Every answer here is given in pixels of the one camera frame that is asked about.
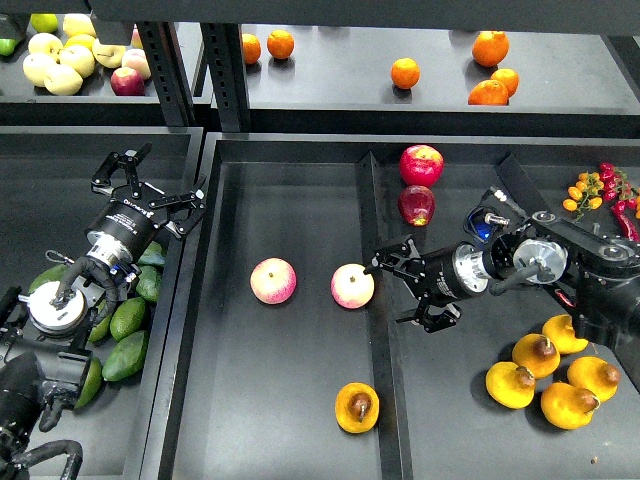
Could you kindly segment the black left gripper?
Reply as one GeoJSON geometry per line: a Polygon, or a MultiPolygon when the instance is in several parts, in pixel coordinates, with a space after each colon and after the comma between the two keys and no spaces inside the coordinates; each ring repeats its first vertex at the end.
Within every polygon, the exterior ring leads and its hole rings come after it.
{"type": "Polygon", "coordinates": [[[139,182],[137,167],[152,149],[151,143],[125,153],[111,152],[91,178],[91,189],[109,197],[87,227],[94,260],[138,260],[159,229],[181,240],[203,219],[207,177],[201,175],[186,193],[165,195],[148,182],[139,182]],[[112,175],[122,170],[126,185],[113,187],[112,175]]]}

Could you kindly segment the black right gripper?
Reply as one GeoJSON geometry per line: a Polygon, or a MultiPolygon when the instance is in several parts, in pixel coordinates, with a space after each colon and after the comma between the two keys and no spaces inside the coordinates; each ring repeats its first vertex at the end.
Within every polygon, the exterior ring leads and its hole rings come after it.
{"type": "Polygon", "coordinates": [[[364,273],[387,271],[412,281],[412,294],[418,299],[418,305],[395,322],[411,322],[426,333],[435,333],[457,324],[459,308],[452,302],[473,297],[455,263],[459,250],[460,247],[446,247],[421,256],[414,238],[402,236],[377,247],[364,273]],[[445,307],[442,312],[432,314],[429,312],[432,305],[445,307]]]}

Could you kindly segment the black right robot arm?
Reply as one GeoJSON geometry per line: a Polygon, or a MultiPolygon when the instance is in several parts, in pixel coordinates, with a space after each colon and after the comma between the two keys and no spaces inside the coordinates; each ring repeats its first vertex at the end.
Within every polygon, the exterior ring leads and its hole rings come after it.
{"type": "Polygon", "coordinates": [[[495,186],[467,216],[472,241],[429,253],[411,236],[375,250],[367,273],[401,279],[418,305],[409,321],[433,333],[456,324],[458,302],[544,289],[570,316],[577,337],[612,350],[639,336],[639,244],[603,237],[548,210],[526,213],[495,186]]]}

